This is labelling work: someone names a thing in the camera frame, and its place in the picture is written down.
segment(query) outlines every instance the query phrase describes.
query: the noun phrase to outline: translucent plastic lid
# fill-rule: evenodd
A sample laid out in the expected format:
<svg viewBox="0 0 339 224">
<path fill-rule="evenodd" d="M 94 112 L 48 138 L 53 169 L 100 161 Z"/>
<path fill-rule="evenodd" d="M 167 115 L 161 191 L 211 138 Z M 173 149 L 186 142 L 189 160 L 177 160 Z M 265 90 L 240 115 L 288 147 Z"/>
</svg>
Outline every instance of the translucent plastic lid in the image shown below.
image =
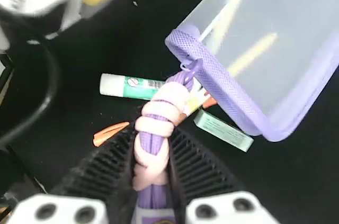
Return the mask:
<svg viewBox="0 0 339 224">
<path fill-rule="evenodd" d="M 199 40 L 225 71 L 285 130 L 337 67 L 338 15 L 339 0 L 203 0 L 182 24 L 199 29 Z M 313 84 L 305 89 L 307 81 Z M 298 91 L 304 103 L 277 115 Z"/>
</svg>

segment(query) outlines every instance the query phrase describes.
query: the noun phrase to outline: glue stick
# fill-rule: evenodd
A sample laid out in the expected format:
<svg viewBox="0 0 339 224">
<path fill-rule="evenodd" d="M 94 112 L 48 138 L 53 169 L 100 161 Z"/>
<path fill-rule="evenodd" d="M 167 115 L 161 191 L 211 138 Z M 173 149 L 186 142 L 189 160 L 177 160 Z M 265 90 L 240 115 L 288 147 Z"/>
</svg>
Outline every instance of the glue stick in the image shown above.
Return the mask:
<svg viewBox="0 0 339 224">
<path fill-rule="evenodd" d="M 164 83 L 163 81 L 104 73 L 100 79 L 100 93 L 116 97 L 150 100 Z"/>
</svg>

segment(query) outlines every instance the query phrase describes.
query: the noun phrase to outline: orange clip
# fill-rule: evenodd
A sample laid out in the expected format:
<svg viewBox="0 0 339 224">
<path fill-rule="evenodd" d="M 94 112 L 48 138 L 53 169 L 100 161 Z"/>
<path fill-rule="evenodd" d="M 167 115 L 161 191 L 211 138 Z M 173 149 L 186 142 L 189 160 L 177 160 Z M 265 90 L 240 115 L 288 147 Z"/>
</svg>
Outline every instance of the orange clip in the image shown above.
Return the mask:
<svg viewBox="0 0 339 224">
<path fill-rule="evenodd" d="M 211 96 L 203 103 L 202 107 L 204 109 L 206 109 L 206 108 L 208 108 L 210 106 L 214 106 L 216 104 L 217 104 L 217 101 Z"/>
<path fill-rule="evenodd" d="M 121 122 L 115 125 L 109 126 L 106 129 L 99 131 L 98 133 L 94 134 L 93 144 L 96 147 L 99 147 L 102 143 L 104 143 L 110 137 L 113 137 L 119 131 L 123 130 L 129 125 L 129 122 Z"/>
</svg>

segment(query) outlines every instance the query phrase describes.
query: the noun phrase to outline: purple pencil case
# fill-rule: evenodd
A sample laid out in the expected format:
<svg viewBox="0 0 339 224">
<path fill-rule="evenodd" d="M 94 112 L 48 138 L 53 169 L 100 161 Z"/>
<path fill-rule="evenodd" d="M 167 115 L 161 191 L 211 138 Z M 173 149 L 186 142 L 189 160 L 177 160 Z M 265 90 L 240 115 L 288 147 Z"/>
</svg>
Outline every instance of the purple pencil case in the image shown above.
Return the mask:
<svg viewBox="0 0 339 224">
<path fill-rule="evenodd" d="M 336 0 L 202 0 L 166 38 L 247 134 L 288 137 L 339 65 Z"/>
</svg>

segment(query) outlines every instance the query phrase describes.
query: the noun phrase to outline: black cable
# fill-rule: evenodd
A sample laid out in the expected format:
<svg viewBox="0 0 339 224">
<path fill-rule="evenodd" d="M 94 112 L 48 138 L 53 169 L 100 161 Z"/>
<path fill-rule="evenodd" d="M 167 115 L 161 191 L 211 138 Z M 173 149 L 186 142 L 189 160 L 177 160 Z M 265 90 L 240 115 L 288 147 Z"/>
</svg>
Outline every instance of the black cable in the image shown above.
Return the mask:
<svg viewBox="0 0 339 224">
<path fill-rule="evenodd" d="M 6 12 L 2 12 L 0 18 L 3 20 L 5 18 L 5 22 L 10 24 L 17 25 L 21 28 L 24 28 L 28 31 L 33 37 L 39 41 L 40 46 L 44 49 L 44 57 L 46 59 L 46 64 L 48 67 L 48 87 L 46 90 L 46 94 L 40 103 L 40 105 L 36 108 L 36 110 L 27 118 L 22 120 L 17 126 L 12 128 L 10 131 L 6 132 L 4 135 L 0 136 L 0 148 L 6 147 L 9 143 L 13 142 L 15 138 L 21 135 L 26 129 L 32 126 L 38 118 L 40 118 L 55 98 L 58 90 L 58 81 L 59 81 L 59 67 L 57 61 L 53 55 L 53 53 L 48 48 L 48 40 L 36 33 L 33 28 L 31 28 L 27 23 L 25 23 L 20 17 L 9 15 Z"/>
</svg>

